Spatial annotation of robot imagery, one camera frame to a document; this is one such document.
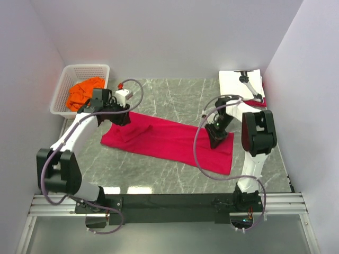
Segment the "crimson red t shirt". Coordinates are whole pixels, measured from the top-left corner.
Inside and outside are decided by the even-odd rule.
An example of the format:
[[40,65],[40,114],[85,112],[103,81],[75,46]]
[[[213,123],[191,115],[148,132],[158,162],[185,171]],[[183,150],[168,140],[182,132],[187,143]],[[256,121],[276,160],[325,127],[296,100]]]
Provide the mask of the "crimson red t shirt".
[[[101,144],[110,148],[178,161],[195,167],[193,141],[196,126],[131,112],[131,123],[112,125],[101,138]],[[202,169],[230,175],[233,162],[234,134],[228,134],[217,148],[211,149],[205,129],[199,132],[197,156]]]

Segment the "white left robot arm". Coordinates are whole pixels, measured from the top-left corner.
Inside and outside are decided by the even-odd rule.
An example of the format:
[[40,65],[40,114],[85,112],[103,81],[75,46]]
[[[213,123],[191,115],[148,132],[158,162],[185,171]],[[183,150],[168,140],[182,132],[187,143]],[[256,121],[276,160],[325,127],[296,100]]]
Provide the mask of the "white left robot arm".
[[76,156],[102,122],[108,120],[119,126],[130,123],[127,101],[132,96],[133,93],[124,88],[115,92],[94,89],[92,97],[80,107],[72,125],[61,138],[50,148],[38,151],[38,185],[44,196],[49,192],[62,193],[86,200],[88,208],[95,213],[104,210],[103,187],[83,179]]

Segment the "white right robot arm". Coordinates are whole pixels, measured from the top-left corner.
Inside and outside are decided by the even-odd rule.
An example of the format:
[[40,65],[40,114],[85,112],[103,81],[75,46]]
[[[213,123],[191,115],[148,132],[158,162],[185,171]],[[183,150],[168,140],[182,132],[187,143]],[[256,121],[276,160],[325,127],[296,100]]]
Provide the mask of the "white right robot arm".
[[239,95],[223,95],[216,98],[216,112],[208,113],[204,108],[202,118],[210,148],[215,149],[228,136],[226,127],[233,119],[241,122],[241,143],[245,151],[242,174],[233,193],[233,207],[244,211],[261,205],[259,180],[264,163],[277,145],[273,113],[247,105]]

